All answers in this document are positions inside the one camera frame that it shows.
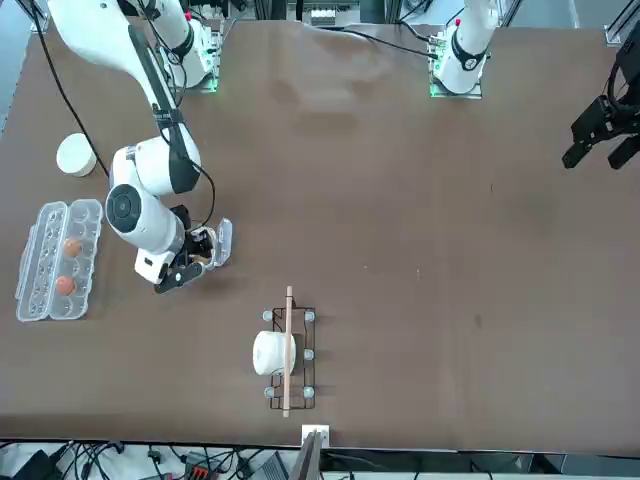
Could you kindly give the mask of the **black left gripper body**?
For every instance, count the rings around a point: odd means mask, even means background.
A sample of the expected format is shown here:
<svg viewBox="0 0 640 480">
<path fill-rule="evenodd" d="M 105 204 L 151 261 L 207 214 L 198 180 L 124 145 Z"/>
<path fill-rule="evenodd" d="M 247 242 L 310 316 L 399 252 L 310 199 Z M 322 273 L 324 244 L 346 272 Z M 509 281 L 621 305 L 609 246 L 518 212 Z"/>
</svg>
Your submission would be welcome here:
<svg viewBox="0 0 640 480">
<path fill-rule="evenodd" d="M 639 107 L 639 35 L 630 34 L 616 55 L 616 65 L 628 89 L 620 102 L 625 107 Z"/>
</svg>

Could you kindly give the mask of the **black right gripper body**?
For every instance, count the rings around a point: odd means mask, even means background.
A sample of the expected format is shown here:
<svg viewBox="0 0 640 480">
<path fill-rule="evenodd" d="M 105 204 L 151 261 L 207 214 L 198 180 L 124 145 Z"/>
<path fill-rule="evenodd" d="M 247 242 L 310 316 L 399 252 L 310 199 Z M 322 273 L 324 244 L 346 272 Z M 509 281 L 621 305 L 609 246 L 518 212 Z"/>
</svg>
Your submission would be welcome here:
<svg viewBox="0 0 640 480">
<path fill-rule="evenodd" d="M 173 263 L 193 263 L 198 244 L 190 228 L 192 226 L 189 211 L 185 205 L 170 209 L 175 216 L 175 234 L 170 250 L 174 253 Z"/>
</svg>

